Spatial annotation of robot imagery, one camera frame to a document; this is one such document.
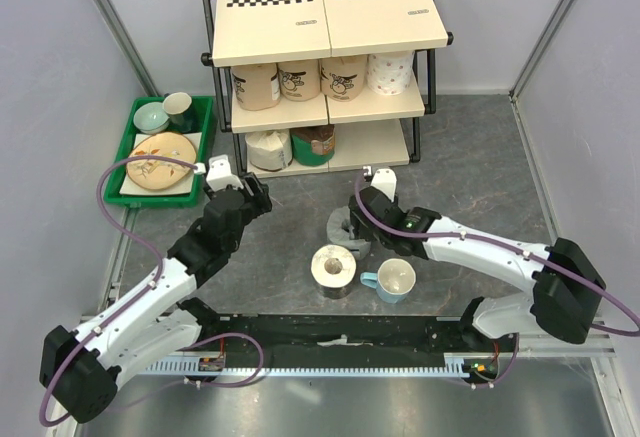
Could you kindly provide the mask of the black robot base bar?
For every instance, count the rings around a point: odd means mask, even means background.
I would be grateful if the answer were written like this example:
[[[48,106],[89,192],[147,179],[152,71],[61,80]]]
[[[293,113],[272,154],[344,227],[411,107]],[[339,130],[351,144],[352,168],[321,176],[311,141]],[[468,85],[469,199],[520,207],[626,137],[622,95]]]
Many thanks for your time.
[[[258,363],[260,344],[268,369],[390,369],[440,367],[446,353],[506,355],[515,336],[496,343],[467,337],[456,320],[427,316],[222,315],[207,317],[194,350],[222,350],[229,367]]]

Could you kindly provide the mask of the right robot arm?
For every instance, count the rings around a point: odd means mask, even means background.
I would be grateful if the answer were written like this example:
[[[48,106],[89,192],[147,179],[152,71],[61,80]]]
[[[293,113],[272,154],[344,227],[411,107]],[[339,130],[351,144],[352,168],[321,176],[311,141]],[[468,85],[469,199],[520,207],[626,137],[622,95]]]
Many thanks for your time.
[[[458,325],[467,349],[483,349],[510,333],[541,330],[569,344],[586,341],[601,302],[593,286],[603,278],[575,242],[552,245],[513,241],[466,227],[422,207],[402,210],[396,198],[374,187],[351,196],[357,237],[377,241],[403,257],[469,268],[516,288],[507,297],[473,299]]]

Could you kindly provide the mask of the grey paper roll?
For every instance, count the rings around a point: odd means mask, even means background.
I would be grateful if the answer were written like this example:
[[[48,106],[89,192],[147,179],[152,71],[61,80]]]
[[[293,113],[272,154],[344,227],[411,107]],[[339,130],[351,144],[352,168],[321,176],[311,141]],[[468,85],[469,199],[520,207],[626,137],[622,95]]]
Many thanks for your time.
[[[350,220],[350,210],[347,206],[335,209],[326,224],[326,236],[329,244],[344,247],[359,261],[365,258],[371,243],[355,237]]]

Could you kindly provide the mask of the cream roll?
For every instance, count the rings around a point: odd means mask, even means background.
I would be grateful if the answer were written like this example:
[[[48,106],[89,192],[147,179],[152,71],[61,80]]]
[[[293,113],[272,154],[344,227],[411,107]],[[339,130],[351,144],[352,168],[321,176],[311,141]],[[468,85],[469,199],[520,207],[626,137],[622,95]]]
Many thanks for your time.
[[[247,133],[245,144],[249,162],[261,170],[280,171],[293,160],[291,137],[287,129]]]

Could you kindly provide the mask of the white paper roll front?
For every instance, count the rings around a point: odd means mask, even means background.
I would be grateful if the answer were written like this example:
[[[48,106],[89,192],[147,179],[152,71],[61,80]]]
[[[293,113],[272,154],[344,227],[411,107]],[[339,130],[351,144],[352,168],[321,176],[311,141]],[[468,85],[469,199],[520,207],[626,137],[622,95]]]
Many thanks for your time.
[[[321,295],[337,300],[349,294],[356,267],[356,259],[348,249],[329,244],[313,255],[310,271]]]

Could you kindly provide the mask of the white paper roll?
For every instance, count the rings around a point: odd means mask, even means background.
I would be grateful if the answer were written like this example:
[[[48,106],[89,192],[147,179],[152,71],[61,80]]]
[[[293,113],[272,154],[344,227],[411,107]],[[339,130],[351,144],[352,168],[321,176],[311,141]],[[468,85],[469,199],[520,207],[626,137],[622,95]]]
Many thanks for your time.
[[[413,75],[413,51],[369,54],[366,83],[375,93],[394,96],[405,92]]]
[[[321,295],[337,300],[349,294],[356,267],[356,259],[348,249],[329,244],[313,255],[310,271]]]

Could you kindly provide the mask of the tan roll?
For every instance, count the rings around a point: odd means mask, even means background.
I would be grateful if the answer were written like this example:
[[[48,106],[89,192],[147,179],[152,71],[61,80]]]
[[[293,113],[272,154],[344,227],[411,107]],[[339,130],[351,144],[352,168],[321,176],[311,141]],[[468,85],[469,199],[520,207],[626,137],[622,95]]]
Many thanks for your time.
[[[366,55],[321,59],[321,91],[335,101],[354,100],[362,92],[366,67]]]
[[[275,63],[234,66],[231,74],[236,100],[244,110],[265,110],[280,102],[278,68]]]
[[[282,95],[297,102],[315,98],[320,89],[318,59],[280,62],[277,64]]]

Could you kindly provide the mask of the dark brown roll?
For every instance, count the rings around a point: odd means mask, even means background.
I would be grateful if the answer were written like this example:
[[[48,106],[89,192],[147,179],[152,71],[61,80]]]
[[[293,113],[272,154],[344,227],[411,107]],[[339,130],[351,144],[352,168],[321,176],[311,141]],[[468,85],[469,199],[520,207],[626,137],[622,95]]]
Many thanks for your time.
[[[293,128],[290,137],[293,158],[302,165],[317,167],[329,162],[335,154],[333,124]]]

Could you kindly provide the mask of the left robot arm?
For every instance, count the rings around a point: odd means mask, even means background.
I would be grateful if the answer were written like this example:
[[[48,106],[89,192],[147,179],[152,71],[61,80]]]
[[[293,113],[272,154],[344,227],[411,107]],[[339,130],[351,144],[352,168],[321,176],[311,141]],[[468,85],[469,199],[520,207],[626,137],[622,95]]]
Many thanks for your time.
[[[164,356],[190,346],[208,350],[219,326],[195,310],[162,314],[202,287],[229,262],[245,227],[271,211],[269,189],[255,174],[211,169],[203,214],[136,287],[73,330],[45,337],[39,381],[43,426],[72,418],[87,423],[103,413],[132,377]]]

